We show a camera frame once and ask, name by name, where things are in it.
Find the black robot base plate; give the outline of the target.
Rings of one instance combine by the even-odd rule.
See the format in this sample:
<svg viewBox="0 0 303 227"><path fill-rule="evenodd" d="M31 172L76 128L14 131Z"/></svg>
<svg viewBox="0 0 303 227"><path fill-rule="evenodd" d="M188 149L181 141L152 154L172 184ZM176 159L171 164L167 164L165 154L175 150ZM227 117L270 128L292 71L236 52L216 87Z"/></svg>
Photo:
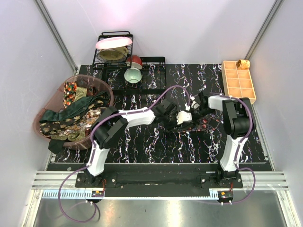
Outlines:
<svg viewBox="0 0 303 227"><path fill-rule="evenodd" d="M206 197L210 189L243 188L241 175L232 183L216 182L217 164L105 164L100 176L77 174L77 188L105 187L106 197Z"/></svg>

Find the dark floral red-dotted tie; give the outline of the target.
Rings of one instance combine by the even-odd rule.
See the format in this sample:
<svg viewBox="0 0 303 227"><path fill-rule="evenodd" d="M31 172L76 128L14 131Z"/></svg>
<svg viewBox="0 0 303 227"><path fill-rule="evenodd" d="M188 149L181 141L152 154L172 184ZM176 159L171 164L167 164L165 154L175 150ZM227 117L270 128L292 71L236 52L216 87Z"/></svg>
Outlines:
<svg viewBox="0 0 303 227"><path fill-rule="evenodd" d="M220 120L215 119L214 117L204 117L199 119L197 122L184 123L181 126L166 129L166 132L195 132L195 131L207 131L216 129L220 124Z"/></svg>

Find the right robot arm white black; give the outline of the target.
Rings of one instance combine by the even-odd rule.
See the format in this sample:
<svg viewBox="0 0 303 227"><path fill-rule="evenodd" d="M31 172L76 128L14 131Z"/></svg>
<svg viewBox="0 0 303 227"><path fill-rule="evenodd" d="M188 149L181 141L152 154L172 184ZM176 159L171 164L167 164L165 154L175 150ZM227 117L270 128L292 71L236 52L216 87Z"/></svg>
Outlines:
<svg viewBox="0 0 303 227"><path fill-rule="evenodd" d="M250 99L222 94L207 96L200 92L198 95L191 97L191 108L201 117L215 111L220 111L223 115L223 128L227 140L219 164L221 172L215 175L215 182L219 187L226 187L232 182L230 173L239 170L243 147L256 128Z"/></svg>

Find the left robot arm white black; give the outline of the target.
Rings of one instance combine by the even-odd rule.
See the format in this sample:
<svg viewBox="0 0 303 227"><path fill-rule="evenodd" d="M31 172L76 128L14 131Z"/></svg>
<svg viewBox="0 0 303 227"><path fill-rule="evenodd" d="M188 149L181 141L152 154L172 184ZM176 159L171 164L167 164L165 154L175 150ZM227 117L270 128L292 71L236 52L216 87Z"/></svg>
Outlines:
<svg viewBox="0 0 303 227"><path fill-rule="evenodd" d="M115 147L126 129L163 123L167 129L177 125L177 105L164 99L153 107L143 107L136 110L118 110L111 106L107 108L91 127L90 139L92 152L87 163L86 182L91 187L102 183L102 173L105 160L111 148Z"/></svg>

